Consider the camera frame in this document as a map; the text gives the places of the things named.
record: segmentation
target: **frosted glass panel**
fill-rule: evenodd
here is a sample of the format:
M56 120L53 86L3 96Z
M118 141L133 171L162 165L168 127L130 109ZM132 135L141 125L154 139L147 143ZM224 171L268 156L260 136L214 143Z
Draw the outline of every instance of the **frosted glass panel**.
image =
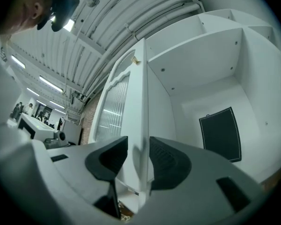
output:
M121 135L129 76L124 77L106 94L96 131L96 141Z
M112 79L117 77L121 72L124 72L127 67L129 67L132 64L131 59L134 57L135 50L129 52L118 64L116 71L114 72Z

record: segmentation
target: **brick wall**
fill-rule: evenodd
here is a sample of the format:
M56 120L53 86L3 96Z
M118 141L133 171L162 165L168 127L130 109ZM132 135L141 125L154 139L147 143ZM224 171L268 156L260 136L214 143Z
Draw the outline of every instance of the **brick wall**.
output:
M95 112L100 100L102 92L98 93L97 96L91 100L86 107L84 108L84 119L82 122L82 136L81 136L81 145L88 144L89 141L89 132L93 123Z

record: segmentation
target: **black cushion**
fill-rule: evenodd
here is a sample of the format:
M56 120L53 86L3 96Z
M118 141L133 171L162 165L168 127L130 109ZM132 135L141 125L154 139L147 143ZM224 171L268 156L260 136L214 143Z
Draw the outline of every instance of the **black cushion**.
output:
M241 143L232 107L200 118L204 149L231 162L241 161Z

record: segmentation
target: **black panel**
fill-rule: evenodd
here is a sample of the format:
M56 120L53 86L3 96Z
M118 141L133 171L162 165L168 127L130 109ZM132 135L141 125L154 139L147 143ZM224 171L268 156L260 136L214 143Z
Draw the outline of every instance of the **black panel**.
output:
M154 168L151 190L175 188L191 171L192 164L189 157L155 137L150 137L149 142L150 159Z
M57 162L57 161L60 161L60 160L66 159L66 158L68 158L68 156L66 156L65 154L61 154L58 156L51 157L51 160L52 160L52 162Z
M18 128L22 129L22 130L23 130L23 128L25 128L30 133L30 138L31 139L33 139L34 135L36 134L36 132L23 119L21 119Z
M107 214L121 219L120 209L118 207L118 198L114 182L111 182L108 195L101 197L94 203L94 206L106 212Z
M221 178L216 182L220 186L222 192L225 194L235 212L239 212L250 203L247 196L238 188L231 178Z
M242 160L237 122L231 107L199 120L204 149L216 152L231 162Z
M128 137L120 139L90 153L85 166L98 180L113 181L127 158Z

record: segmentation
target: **white partition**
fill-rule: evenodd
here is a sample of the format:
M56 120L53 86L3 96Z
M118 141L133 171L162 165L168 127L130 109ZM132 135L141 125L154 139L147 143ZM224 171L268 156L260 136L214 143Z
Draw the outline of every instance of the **white partition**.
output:
M263 133L281 130L281 52L266 38L244 28L235 72Z
M148 109L149 136L176 141L176 127L170 96L150 67L148 67ZM153 165L149 160L148 181L152 181L153 178Z

